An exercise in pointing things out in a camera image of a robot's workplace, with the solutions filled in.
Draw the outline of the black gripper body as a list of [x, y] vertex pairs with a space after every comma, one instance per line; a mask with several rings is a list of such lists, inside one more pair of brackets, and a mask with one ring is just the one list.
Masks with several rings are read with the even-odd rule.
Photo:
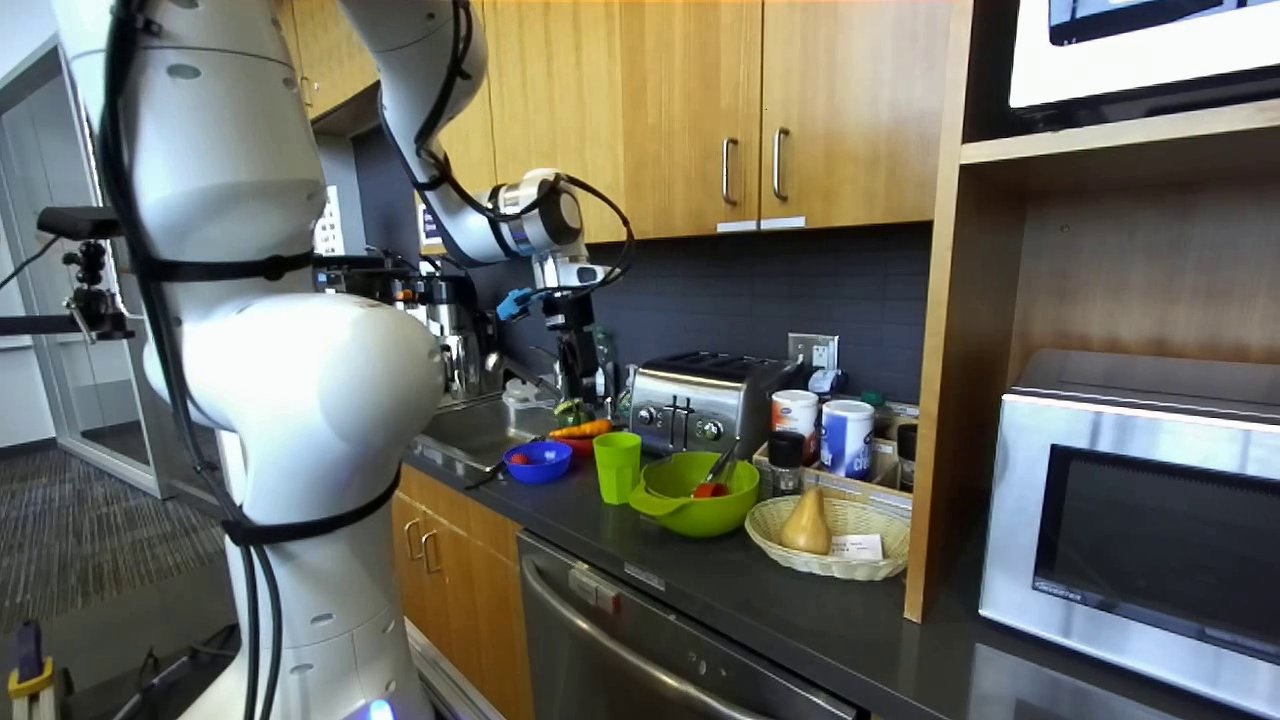
[[515, 322], [530, 309], [543, 316], [543, 327], [557, 337], [557, 373], [566, 400], [604, 398], [604, 354], [591, 295], [613, 280], [618, 272], [609, 265], [543, 256], [534, 265], [534, 280], [510, 289], [498, 306], [500, 322]]

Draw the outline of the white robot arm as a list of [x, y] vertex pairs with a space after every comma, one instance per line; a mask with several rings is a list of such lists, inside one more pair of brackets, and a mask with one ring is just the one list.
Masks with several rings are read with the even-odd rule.
[[313, 286], [319, 151], [269, 0], [52, 0], [148, 311], [148, 380], [217, 432], [238, 662], [186, 720], [432, 720], [392, 583], [439, 342]]

